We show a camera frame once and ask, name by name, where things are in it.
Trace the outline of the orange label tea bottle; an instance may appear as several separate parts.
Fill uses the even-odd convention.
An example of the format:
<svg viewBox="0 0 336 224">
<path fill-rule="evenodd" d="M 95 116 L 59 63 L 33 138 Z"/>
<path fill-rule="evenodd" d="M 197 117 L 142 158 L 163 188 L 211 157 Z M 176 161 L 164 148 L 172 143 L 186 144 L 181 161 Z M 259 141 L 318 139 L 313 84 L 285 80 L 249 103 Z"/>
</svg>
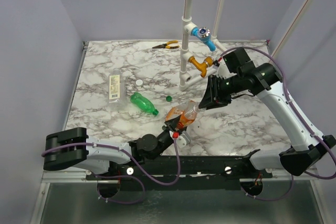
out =
<svg viewBox="0 0 336 224">
<path fill-rule="evenodd" d="M 176 128 L 182 130 L 191 125 L 197 118 L 197 115 L 204 111 L 204 109 L 199 109 L 198 106 L 199 103 L 193 100 L 174 106 L 165 117 L 165 122 L 180 118 Z"/>
</svg>

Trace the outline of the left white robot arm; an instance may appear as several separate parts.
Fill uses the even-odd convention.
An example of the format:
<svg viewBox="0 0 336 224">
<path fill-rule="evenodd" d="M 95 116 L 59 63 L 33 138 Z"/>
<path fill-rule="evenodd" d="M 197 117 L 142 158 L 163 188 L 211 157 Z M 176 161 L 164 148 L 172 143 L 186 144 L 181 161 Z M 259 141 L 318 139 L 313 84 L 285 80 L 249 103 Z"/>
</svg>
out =
<svg viewBox="0 0 336 224">
<path fill-rule="evenodd" d="M 42 153 L 43 169 L 59 171 L 76 167 L 112 179 L 117 171 L 115 164 L 141 164 L 158 158 L 172 144 L 185 147 L 191 142 L 187 128 L 177 128 L 177 118 L 165 122 L 162 130 L 158 136 L 146 134 L 126 143 L 99 140 L 88 135 L 84 127 L 49 134 Z"/>
</svg>

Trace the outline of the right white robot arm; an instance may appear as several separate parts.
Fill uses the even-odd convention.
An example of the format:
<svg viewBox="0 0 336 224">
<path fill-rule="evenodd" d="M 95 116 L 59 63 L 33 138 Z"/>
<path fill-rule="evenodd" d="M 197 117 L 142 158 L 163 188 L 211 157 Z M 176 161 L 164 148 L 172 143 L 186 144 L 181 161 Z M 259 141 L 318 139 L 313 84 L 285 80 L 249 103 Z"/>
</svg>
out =
<svg viewBox="0 0 336 224">
<path fill-rule="evenodd" d="M 335 137 L 324 135 L 317 129 L 308 130 L 301 122 L 299 109 L 293 109 L 294 101 L 287 100 L 281 74 L 276 68 L 264 63 L 255 67 L 252 61 L 229 68 L 232 77 L 224 79 L 208 77 L 205 94 L 199 103 L 200 109 L 215 109 L 231 103 L 232 94 L 248 90 L 260 99 L 278 120 L 290 139 L 291 147 L 285 151 L 255 151 L 241 165 L 242 173 L 255 177 L 260 170 L 285 169 L 300 176 L 335 146 Z"/>
</svg>

